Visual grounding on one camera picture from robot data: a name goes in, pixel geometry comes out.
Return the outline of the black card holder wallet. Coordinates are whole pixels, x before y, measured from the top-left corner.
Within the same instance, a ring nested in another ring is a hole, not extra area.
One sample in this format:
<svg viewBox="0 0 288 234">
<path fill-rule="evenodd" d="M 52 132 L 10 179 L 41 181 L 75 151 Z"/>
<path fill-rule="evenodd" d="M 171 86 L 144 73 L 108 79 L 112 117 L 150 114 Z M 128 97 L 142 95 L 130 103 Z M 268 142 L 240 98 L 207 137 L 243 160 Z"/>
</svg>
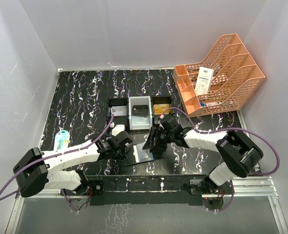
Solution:
<svg viewBox="0 0 288 234">
<path fill-rule="evenodd" d="M 149 149 L 143 150 L 144 142 L 133 145 L 127 150 L 126 158 L 124 159 L 125 166 L 133 166 L 137 164 L 154 161 L 153 154 Z"/>
</svg>

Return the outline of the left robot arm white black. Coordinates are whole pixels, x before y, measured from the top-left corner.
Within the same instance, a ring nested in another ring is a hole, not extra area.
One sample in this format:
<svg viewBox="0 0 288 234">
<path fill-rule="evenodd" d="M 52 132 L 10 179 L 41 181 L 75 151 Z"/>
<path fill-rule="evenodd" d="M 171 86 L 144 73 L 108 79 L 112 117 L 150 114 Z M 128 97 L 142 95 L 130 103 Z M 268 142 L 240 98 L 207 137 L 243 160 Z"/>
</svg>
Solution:
<svg viewBox="0 0 288 234">
<path fill-rule="evenodd" d="M 66 189 L 82 195 L 88 190 L 88 180 L 80 170 L 68 168 L 83 163 L 124 157 L 132 150 L 131 136 L 122 131 L 109 138 L 87 141 L 59 151 L 32 148 L 14 166 L 16 182 L 22 197 L 31 197 L 44 189 Z"/>
</svg>

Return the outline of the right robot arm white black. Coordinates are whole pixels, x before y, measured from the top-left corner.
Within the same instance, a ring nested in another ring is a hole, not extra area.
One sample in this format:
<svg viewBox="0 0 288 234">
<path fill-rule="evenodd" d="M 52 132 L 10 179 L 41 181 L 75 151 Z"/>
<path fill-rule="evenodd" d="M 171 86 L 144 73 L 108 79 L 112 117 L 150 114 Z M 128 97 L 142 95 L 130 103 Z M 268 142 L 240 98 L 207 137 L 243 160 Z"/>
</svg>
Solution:
<svg viewBox="0 0 288 234">
<path fill-rule="evenodd" d="M 143 146 L 152 153 L 166 151 L 168 144 L 184 148 L 202 148 L 218 152 L 223 163 L 215 167 L 197 184 L 183 185 L 190 194 L 215 194 L 223 184 L 235 177 L 245 178 L 263 158 L 262 150 L 242 131 L 198 133 L 192 127 L 182 127 L 171 115 L 161 115 Z"/>
</svg>

